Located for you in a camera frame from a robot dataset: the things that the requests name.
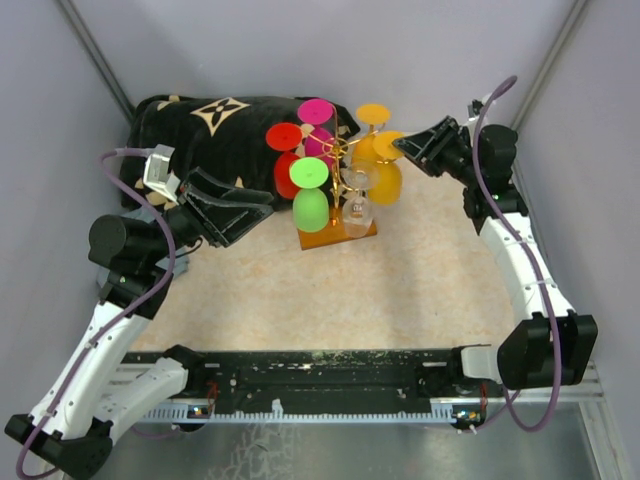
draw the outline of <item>gray wall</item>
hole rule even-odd
[[[132,102],[307,95],[388,105],[391,125],[466,118],[510,74],[510,121],[572,5],[558,0],[75,0]]]
[[[88,229],[117,208],[94,159],[122,144],[128,127],[53,2],[10,2],[2,13],[4,426],[46,393],[86,328],[96,299]],[[17,454],[0,435],[0,478],[15,478]]]
[[[519,167],[551,269],[598,320],[596,364],[640,474],[637,0],[593,2],[521,131]]]

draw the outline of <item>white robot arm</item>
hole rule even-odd
[[[159,145],[111,155],[147,157],[145,184],[178,203],[163,215],[176,245],[192,246],[204,237],[214,247],[228,247],[272,213],[271,194],[222,184],[200,169],[181,182],[168,169],[172,152]],[[89,260],[110,273],[87,330],[54,385],[29,414],[12,416],[5,427],[25,445],[22,460],[31,450],[73,478],[90,478],[124,432],[158,403],[188,393],[200,379],[202,355],[176,345],[130,385],[105,395],[125,353],[169,289],[170,275],[156,266],[169,252],[163,235],[157,222],[105,215],[93,223]]]
[[[504,91],[510,81],[511,85],[515,82],[507,80]],[[439,177],[448,173],[465,186],[464,211],[493,253],[513,307],[516,328],[499,347],[479,345],[460,349],[460,375],[491,379],[509,390],[549,387],[558,360],[561,384],[580,383],[595,344],[596,323],[591,315],[575,313],[540,253],[527,206],[511,181],[517,133],[502,125],[487,125],[477,130],[478,144],[473,145],[469,126],[475,130],[482,121],[479,117],[483,108],[482,102],[474,100],[469,105],[467,125],[459,126],[453,118],[445,117],[432,128],[394,141],[405,157],[427,175]],[[476,165],[474,153],[481,159]],[[498,218],[496,209],[503,218]],[[536,260],[540,276],[534,273],[522,243]],[[548,304],[543,300],[540,283],[547,287]],[[553,316],[560,338],[551,334]],[[561,358],[555,358],[554,343],[561,346]]]

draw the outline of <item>purple cable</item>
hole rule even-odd
[[[496,214],[496,216],[500,219],[500,221],[504,225],[504,228],[506,228],[507,231],[513,236],[513,238],[515,238],[515,240],[518,243],[520,243],[520,246],[524,250],[525,254],[527,255],[527,258],[529,259],[529,262],[531,263],[531,267],[533,268],[536,281],[538,282],[538,285],[540,287],[540,295],[542,296],[542,303],[544,304],[544,308],[547,310],[547,315],[549,316],[549,323],[551,325],[551,332],[553,334],[553,360],[554,360],[553,384],[551,388],[551,397],[549,398],[549,404],[547,405],[547,409],[544,412],[544,415],[542,416],[540,421],[535,425],[525,425],[516,414],[516,411],[513,405],[513,401],[516,399],[516,397],[519,395],[520,392],[516,392],[513,395],[513,397],[509,397],[509,391],[506,388],[504,388],[504,396],[506,401],[505,407],[509,410],[509,413],[511,413],[511,416],[513,417],[513,421],[518,425],[518,427],[520,427],[522,430],[526,432],[539,432],[544,427],[546,427],[547,424],[551,421],[551,418],[553,417],[553,412],[556,408],[556,404],[558,403],[558,396],[560,395],[560,382],[562,379],[562,357],[561,357],[562,352],[560,351],[560,333],[558,331],[558,321],[556,319],[555,313],[553,312],[553,305],[551,304],[551,298],[549,297],[549,290],[547,289],[545,278],[542,275],[542,269],[538,264],[538,260],[536,259],[529,245],[522,239],[522,237],[520,236],[518,231],[513,227],[513,225],[509,223],[509,220],[507,220],[507,218],[504,216],[504,214],[500,210],[500,207],[491,196],[491,193],[489,192],[489,189],[487,188],[487,185],[484,182],[484,179],[482,178],[482,172],[480,171],[480,159],[478,158],[478,149],[479,149],[478,143],[480,142],[480,131],[482,130],[482,123],[484,121],[484,117],[487,115],[487,112],[489,111],[489,107],[491,106],[491,104],[495,100],[500,98],[502,95],[504,95],[506,92],[508,92],[509,89],[513,87],[513,85],[516,83],[517,80],[518,80],[518,77],[513,75],[507,78],[504,82],[502,82],[500,86],[498,86],[498,88],[496,88],[493,91],[493,93],[491,94],[491,96],[489,97],[485,105],[480,110],[480,114],[478,115],[478,121],[473,131],[472,160],[473,160],[473,170],[476,174],[476,178],[478,179],[478,185],[480,186],[480,190],[482,190],[482,194],[484,195],[484,198],[487,200],[487,202],[489,203],[489,206],[491,207],[493,212]],[[492,418],[488,422],[486,422],[483,425],[483,427],[493,423],[493,421],[495,421],[495,418],[504,412],[505,407],[502,407],[500,411],[496,413],[496,415],[492,416]]]
[[[162,233],[164,233],[164,236],[167,239],[167,245],[169,247],[169,265],[167,266],[167,271],[165,272],[165,274],[162,276],[162,278],[157,284],[155,284],[147,293],[145,293],[136,301],[131,303],[131,305],[129,305],[127,308],[122,310],[118,315],[113,317],[113,319],[110,320],[109,323],[107,323],[104,326],[104,328],[100,329],[98,333],[96,333],[93,337],[89,339],[88,343],[91,345],[95,345],[98,342],[98,340],[100,340],[113,326],[115,326],[123,318],[125,318],[134,310],[136,310],[140,305],[142,305],[144,302],[149,300],[158,291],[160,291],[160,289],[162,289],[164,285],[171,279],[173,267],[175,266],[176,244],[173,240],[173,235],[171,234],[171,230],[167,222],[162,218],[162,215],[160,215],[160,213],[149,202],[147,202],[147,200],[144,197],[136,193],[135,190],[133,190],[131,187],[127,186],[124,182],[122,182],[105,165],[105,161],[111,157],[118,157],[118,156],[147,157],[148,153],[149,152],[146,149],[141,149],[141,148],[118,148],[116,150],[111,150],[110,152],[107,152],[101,155],[98,162],[99,162],[100,168],[102,169],[104,174],[107,176],[107,178],[109,178],[109,180],[114,185],[116,185],[120,190],[122,190],[124,193],[129,195],[136,202],[138,202],[142,207],[149,210],[149,213],[151,213],[151,215],[153,215],[153,218],[156,220],[156,222],[158,222],[158,226],[160,227],[160,229],[162,230]],[[33,429],[29,437],[27,437],[26,442],[24,443],[22,449],[20,450],[20,454],[18,455],[18,461],[16,463],[16,474],[18,475],[18,478],[22,480],[38,480],[41,478],[48,477],[49,475],[52,475],[53,473],[58,471],[57,468],[54,468],[52,470],[49,470],[48,472],[44,472],[38,475],[28,475],[24,472],[24,460],[27,457],[27,453],[29,452],[29,449],[31,448],[31,445],[33,444],[34,440],[36,439],[38,434],[42,431],[44,426],[47,424],[47,422],[49,421],[49,418],[53,416],[53,414],[55,413],[55,409],[60,403],[60,399],[62,398],[64,393],[67,391],[67,388],[69,388],[69,384],[75,377],[76,373],[80,369],[80,366],[82,365],[82,362],[84,361],[84,359],[88,354],[89,354],[89,349],[87,348],[83,349],[82,352],[80,352],[80,354],[78,355],[78,358],[76,358],[76,361],[73,363],[73,365],[69,369],[69,373],[67,374],[65,379],[62,381],[60,388],[58,389],[53,399],[51,400],[51,403],[47,407],[47,410],[46,410],[47,415],[42,417],[40,422],[38,422],[38,425],[36,425],[36,427]]]

